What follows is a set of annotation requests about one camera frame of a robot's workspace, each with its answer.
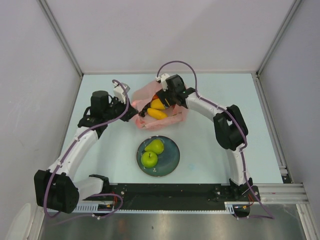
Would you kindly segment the green fake apple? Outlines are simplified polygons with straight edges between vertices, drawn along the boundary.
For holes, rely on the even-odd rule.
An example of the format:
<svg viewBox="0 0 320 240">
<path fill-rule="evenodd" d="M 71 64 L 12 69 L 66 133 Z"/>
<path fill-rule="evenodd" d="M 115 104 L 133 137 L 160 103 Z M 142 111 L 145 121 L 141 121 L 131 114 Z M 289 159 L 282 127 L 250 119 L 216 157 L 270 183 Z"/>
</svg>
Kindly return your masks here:
<svg viewBox="0 0 320 240">
<path fill-rule="evenodd" d="M 158 155 L 153 151 L 145 151 L 141 156 L 141 163 L 145 168 L 153 168 L 158 163 Z"/>
</svg>

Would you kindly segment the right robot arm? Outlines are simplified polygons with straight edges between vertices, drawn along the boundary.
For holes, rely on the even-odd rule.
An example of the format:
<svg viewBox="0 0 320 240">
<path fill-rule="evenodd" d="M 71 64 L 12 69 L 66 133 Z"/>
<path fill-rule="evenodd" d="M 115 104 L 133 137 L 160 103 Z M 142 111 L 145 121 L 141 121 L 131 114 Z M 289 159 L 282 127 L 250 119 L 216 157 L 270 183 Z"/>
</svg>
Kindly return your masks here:
<svg viewBox="0 0 320 240">
<path fill-rule="evenodd" d="M 244 156 L 249 131 L 239 107 L 234 104 L 220 106 L 200 96 L 197 88 L 187 88 L 177 74 L 157 75 L 155 81 L 160 84 L 160 91 L 156 95 L 165 106 L 176 104 L 196 111 L 213 122 L 215 138 L 228 155 L 230 194 L 235 200 L 242 201 L 252 190 L 253 183 L 248 176 Z"/>
</svg>

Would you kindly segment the yellow fake lemon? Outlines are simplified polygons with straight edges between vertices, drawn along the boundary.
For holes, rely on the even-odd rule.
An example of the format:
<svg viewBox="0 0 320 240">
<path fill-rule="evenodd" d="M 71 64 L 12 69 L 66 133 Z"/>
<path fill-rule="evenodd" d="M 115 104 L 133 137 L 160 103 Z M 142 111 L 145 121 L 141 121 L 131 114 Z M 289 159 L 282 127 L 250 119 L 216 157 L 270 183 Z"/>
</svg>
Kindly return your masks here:
<svg viewBox="0 0 320 240">
<path fill-rule="evenodd" d="M 165 110 L 167 108 L 159 98 L 152 100 L 150 107 L 155 110 Z"/>
</svg>

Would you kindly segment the dark teal ceramic plate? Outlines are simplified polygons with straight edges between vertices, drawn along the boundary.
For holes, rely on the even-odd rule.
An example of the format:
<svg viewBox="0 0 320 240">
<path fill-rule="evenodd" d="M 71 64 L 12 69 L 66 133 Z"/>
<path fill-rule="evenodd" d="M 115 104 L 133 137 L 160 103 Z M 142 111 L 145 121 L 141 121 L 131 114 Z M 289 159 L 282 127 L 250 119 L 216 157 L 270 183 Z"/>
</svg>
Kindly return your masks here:
<svg viewBox="0 0 320 240">
<path fill-rule="evenodd" d="M 142 154 L 145 151 L 145 147 L 153 140 L 159 139 L 164 144 L 164 151 L 161 154 L 157 154 L 158 162 L 154 167 L 146 168 L 141 163 Z M 179 164 L 180 150 L 178 145 L 170 138 L 162 135 L 155 135 L 144 140 L 138 147 L 136 152 L 136 161 L 139 168 L 147 175 L 152 177 L 163 177 L 172 173 Z"/>
</svg>

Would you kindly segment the green fake pear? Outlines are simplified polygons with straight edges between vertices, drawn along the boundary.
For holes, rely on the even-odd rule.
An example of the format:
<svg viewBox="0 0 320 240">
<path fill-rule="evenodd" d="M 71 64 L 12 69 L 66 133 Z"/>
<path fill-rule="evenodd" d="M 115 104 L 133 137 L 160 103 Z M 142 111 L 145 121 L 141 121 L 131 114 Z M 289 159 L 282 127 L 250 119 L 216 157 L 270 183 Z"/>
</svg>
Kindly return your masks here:
<svg viewBox="0 0 320 240">
<path fill-rule="evenodd" d="M 146 152 L 154 152 L 157 155 L 161 154 L 164 151 L 164 143 L 160 139 L 154 139 L 152 140 L 145 148 L 144 150 Z"/>
</svg>

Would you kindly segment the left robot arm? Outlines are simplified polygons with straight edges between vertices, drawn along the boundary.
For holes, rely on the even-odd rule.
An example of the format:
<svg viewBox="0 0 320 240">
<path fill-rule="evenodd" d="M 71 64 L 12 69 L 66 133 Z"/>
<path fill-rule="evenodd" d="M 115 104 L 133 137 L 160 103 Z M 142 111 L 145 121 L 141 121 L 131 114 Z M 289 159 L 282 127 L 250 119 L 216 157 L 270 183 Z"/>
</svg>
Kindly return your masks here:
<svg viewBox="0 0 320 240">
<path fill-rule="evenodd" d="M 36 203 L 44 210 L 70 214 L 80 200 L 110 196 L 108 177 L 91 174 L 75 182 L 75 174 L 91 147 L 100 139 L 107 126 L 117 120 L 128 122 L 138 111 L 128 98 L 128 88 L 117 85 L 113 95 L 98 90 L 92 93 L 88 106 L 78 122 L 75 135 L 67 149 L 47 169 L 34 175 Z"/>
</svg>

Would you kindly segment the pink plastic bag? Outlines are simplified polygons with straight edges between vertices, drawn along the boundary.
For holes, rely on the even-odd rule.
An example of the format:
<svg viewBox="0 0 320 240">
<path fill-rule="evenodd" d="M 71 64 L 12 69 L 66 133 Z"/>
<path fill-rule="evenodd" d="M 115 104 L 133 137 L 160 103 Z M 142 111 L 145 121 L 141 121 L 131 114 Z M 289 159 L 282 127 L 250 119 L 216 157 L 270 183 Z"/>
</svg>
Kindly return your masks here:
<svg viewBox="0 0 320 240">
<path fill-rule="evenodd" d="M 155 95 L 161 89 L 161 84 L 153 80 L 133 93 L 131 105 L 138 112 L 146 107 L 145 116 L 137 114 L 131 119 L 137 128 L 155 131 L 187 119 L 189 110 L 177 104 L 159 109 L 160 100 Z"/>
</svg>

